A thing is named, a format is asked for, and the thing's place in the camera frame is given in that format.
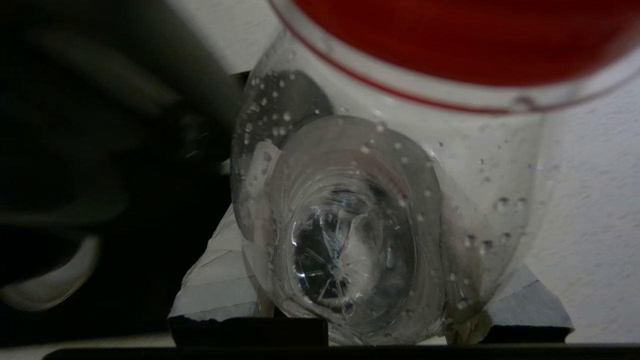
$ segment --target dark object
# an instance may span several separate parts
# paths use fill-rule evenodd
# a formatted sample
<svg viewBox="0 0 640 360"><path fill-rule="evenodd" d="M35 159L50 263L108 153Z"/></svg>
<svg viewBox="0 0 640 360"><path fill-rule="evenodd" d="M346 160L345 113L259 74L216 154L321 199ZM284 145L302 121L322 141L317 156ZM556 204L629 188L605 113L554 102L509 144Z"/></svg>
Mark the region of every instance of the dark object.
<svg viewBox="0 0 640 360"><path fill-rule="evenodd" d="M180 348L58 350L45 360L217 360L217 359L640 359L637 346L475 345L469 347L237 347L206 350Z"/></svg>
<svg viewBox="0 0 640 360"><path fill-rule="evenodd" d="M329 339L323 319L232 318L194 321L170 318L173 340L179 347L321 347Z"/></svg>

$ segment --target transparent plastic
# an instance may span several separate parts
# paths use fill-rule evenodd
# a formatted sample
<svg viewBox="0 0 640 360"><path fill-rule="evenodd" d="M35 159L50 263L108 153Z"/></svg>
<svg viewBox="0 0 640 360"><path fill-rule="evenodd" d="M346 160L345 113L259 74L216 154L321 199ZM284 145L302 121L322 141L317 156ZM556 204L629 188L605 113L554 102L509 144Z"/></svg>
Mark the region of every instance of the transparent plastic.
<svg viewBox="0 0 640 360"><path fill-rule="evenodd" d="M390 86L410 72L388 76L402 70L322 34L287 1L275 8L287 28L251 73L232 149L234 209L261 286L289 316L326 318L340 344L415 343L462 323L536 236L559 124L517 89L500 103L483 95L502 113L384 91L310 45L340 48Z"/></svg>

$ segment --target white wall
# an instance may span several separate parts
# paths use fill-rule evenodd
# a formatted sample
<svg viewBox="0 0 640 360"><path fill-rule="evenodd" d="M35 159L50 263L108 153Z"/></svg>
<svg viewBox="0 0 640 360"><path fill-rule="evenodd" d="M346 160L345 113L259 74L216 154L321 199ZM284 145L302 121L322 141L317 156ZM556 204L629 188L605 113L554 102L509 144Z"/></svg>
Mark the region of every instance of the white wall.
<svg viewBox="0 0 640 360"><path fill-rule="evenodd" d="M170 2L230 73L251 69L276 28L262 0ZM565 115L564 166L527 263L571 315L570 341L638 342L640 79Z"/></svg>

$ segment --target white surface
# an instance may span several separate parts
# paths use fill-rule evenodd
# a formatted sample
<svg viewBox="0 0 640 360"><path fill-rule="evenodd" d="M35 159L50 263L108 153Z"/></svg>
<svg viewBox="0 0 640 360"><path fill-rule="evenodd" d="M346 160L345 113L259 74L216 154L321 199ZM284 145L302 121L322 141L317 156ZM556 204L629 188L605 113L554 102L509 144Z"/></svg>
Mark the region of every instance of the white surface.
<svg viewBox="0 0 640 360"><path fill-rule="evenodd" d="M263 0L167 0L190 23L229 74L249 71L278 22Z"/></svg>

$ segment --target water droplet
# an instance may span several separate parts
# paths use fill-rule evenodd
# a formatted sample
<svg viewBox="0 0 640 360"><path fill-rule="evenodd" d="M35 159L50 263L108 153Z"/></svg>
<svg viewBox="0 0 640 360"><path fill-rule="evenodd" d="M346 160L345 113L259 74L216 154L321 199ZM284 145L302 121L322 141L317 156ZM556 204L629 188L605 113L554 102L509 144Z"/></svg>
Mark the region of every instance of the water droplet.
<svg viewBox="0 0 640 360"><path fill-rule="evenodd" d="M517 97L513 99L513 101L511 101L511 104L509 105L509 109L511 109L512 111L531 111L535 110L535 108L536 103L527 96Z"/></svg>
<svg viewBox="0 0 640 360"><path fill-rule="evenodd" d="M400 206L401 208L407 207L406 199L404 197L402 196L398 197L398 206Z"/></svg>
<svg viewBox="0 0 640 360"><path fill-rule="evenodd" d="M516 211L522 211L527 207L527 199L521 197L516 202Z"/></svg>
<svg viewBox="0 0 640 360"><path fill-rule="evenodd" d="M506 243L509 240L511 240L511 233L504 233L502 234L502 236L500 237L500 242L502 243Z"/></svg>
<svg viewBox="0 0 640 360"><path fill-rule="evenodd" d="M507 206L509 206L509 198L508 197L501 197L498 199L498 202L495 203L494 208L503 213L505 210L507 210Z"/></svg>
<svg viewBox="0 0 640 360"><path fill-rule="evenodd" d="M384 121L381 121L381 122L376 124L376 131L377 132L384 133L386 129L387 129L387 125L385 124Z"/></svg>
<svg viewBox="0 0 640 360"><path fill-rule="evenodd" d="M465 238L465 247L471 247L476 243L476 236L473 234L467 235Z"/></svg>
<svg viewBox="0 0 640 360"><path fill-rule="evenodd" d="M485 240L482 242L482 246L480 247L480 255L485 255L487 252L491 251L493 249L493 241L491 240Z"/></svg>

